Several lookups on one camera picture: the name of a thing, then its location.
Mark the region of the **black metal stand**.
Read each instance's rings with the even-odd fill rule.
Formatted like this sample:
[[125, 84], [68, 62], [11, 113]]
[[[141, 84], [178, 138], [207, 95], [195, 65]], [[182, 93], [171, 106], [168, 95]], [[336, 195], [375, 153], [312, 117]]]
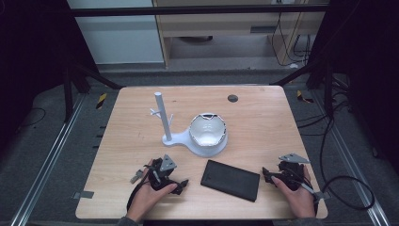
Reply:
[[306, 66], [296, 70], [288, 76], [280, 79], [277, 82], [271, 83], [271, 86], [283, 87], [290, 81], [295, 80], [300, 75], [308, 73], [310, 77], [306, 82], [308, 89], [316, 89], [321, 83], [324, 83], [324, 109], [327, 115], [333, 117], [333, 106], [332, 106], [332, 76], [333, 67], [328, 60], [316, 59], [313, 62], [308, 63]]
[[79, 63], [69, 63], [63, 67], [62, 77], [64, 81], [64, 99], [65, 99], [65, 120], [67, 122], [73, 113], [72, 85], [78, 89], [79, 93], [88, 93], [90, 85], [86, 77], [91, 77], [98, 82], [108, 86], [111, 89], [122, 89], [122, 85], [114, 83]]

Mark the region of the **dark curtain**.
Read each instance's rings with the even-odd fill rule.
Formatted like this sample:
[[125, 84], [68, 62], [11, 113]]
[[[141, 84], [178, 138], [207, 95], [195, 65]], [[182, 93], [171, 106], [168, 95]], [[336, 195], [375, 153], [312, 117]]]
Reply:
[[399, 0], [329, 0], [311, 59], [349, 76], [373, 145], [399, 175]]
[[0, 158], [41, 92], [63, 83], [61, 58], [98, 68], [67, 0], [0, 0]]

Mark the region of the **white cabinet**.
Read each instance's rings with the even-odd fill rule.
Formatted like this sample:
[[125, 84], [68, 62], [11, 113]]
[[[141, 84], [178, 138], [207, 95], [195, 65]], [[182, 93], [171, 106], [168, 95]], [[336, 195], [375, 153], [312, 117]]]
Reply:
[[[67, 0], [71, 9], [146, 8], [152, 0]], [[163, 63], [155, 17], [106, 16], [76, 19], [96, 64]]]

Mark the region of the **black horizontal bar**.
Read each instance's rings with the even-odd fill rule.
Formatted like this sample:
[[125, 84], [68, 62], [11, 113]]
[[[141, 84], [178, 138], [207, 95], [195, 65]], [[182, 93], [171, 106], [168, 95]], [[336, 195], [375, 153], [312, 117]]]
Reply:
[[305, 5], [240, 5], [240, 6], [182, 6], [155, 8], [79, 8], [71, 9], [74, 17], [144, 16], [144, 15], [189, 15], [230, 13], [279, 13], [279, 12], [322, 12], [329, 4]]

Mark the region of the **person's right hand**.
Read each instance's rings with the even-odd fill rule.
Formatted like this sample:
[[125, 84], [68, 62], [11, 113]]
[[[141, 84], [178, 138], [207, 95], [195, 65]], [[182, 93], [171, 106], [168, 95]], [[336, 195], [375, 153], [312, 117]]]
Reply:
[[285, 196], [290, 209], [296, 218], [315, 218], [313, 195], [304, 187], [291, 190], [281, 179], [272, 176], [272, 181], [278, 190]]

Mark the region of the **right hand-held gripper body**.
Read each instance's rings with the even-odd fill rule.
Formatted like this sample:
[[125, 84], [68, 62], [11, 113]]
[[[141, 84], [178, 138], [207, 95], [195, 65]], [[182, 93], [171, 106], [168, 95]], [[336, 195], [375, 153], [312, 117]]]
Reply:
[[310, 180], [304, 174], [304, 165], [310, 161], [296, 153], [288, 153], [279, 157], [279, 173], [274, 174], [291, 190], [296, 191], [302, 185], [309, 186]]

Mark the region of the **white stand with post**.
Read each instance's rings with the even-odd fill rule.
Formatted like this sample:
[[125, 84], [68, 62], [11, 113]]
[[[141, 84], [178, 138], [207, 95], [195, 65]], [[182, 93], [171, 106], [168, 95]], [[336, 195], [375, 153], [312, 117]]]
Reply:
[[171, 147], [183, 145], [191, 153], [201, 157], [212, 157], [221, 153], [225, 149], [228, 143], [228, 131], [225, 139], [214, 147], [200, 147], [198, 144], [196, 144], [189, 134], [190, 124], [183, 132], [172, 133], [170, 125], [173, 120], [173, 115], [170, 115], [170, 118], [168, 118], [161, 92], [155, 92], [154, 97], [158, 108], [156, 110], [151, 109], [151, 114], [157, 116], [163, 124], [164, 135], [162, 136], [162, 142], [165, 146]]

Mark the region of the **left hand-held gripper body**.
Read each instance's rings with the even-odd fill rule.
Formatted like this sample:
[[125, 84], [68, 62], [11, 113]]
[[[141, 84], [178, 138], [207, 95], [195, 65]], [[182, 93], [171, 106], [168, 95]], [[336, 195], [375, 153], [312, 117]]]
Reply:
[[177, 165], [167, 154], [163, 157], [153, 159], [146, 168], [148, 169], [147, 178], [154, 190], [160, 190], [168, 185], [177, 184], [177, 182], [169, 179], [169, 175], [177, 168]]

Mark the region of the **metal floor rail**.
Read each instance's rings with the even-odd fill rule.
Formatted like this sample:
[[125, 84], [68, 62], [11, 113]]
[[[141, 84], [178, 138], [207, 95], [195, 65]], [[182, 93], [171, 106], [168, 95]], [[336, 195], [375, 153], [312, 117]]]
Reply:
[[56, 140], [49, 153], [47, 154], [39, 173], [37, 174], [32, 186], [26, 194], [24, 201], [20, 205], [18, 211], [15, 213], [9, 226], [25, 226], [33, 212], [42, 190], [56, 165], [57, 159], [61, 154], [63, 147], [72, 131], [73, 126], [82, 110], [84, 101], [87, 99], [86, 94], [78, 94], [76, 102], [72, 107], [72, 114], [70, 118], [63, 123]]
[[[314, 101], [317, 103], [322, 113], [326, 113], [324, 109], [324, 97], [320, 91], [312, 90], [311, 95]], [[369, 185], [364, 173], [361, 171], [359, 165], [357, 164], [355, 158], [349, 152], [348, 146], [346, 145], [343, 135], [335, 123], [330, 125], [330, 134], [337, 147], [337, 152], [341, 157], [343, 164], [350, 176], [360, 179], [364, 184]], [[391, 226], [388, 217], [386, 216], [384, 210], [382, 209], [378, 199], [372, 202], [371, 190], [367, 190], [365, 186], [361, 185], [359, 182], [355, 182], [354, 186], [359, 194], [359, 197], [364, 205], [369, 204], [370, 207], [367, 209], [367, 213], [375, 226]]]

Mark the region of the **person's left hand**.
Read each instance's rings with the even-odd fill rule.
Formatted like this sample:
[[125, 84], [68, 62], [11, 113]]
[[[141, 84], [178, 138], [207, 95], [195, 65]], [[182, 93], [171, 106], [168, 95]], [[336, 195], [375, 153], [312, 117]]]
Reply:
[[171, 193], [176, 187], [176, 184], [170, 184], [160, 190], [154, 190], [149, 183], [149, 179], [146, 178], [133, 197], [130, 208], [125, 216], [138, 223], [158, 202]]

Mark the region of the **black rectangular case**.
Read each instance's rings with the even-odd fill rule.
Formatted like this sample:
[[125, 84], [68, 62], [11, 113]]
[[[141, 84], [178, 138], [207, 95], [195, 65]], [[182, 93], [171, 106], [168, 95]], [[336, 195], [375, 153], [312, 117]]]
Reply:
[[255, 202], [257, 200], [259, 182], [260, 175], [258, 173], [209, 160], [200, 184]]

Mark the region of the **light wooden desk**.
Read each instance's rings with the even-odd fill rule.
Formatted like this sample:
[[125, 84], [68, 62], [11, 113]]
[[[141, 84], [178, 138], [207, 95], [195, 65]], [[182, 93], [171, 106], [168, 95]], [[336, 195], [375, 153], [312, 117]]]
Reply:
[[[329, 0], [152, 0], [156, 7], [226, 5], [305, 5], [327, 4]], [[163, 50], [169, 63], [171, 44], [178, 37], [266, 35], [279, 63], [289, 61], [299, 35], [315, 35], [324, 12], [233, 13], [158, 15], [156, 22]]]

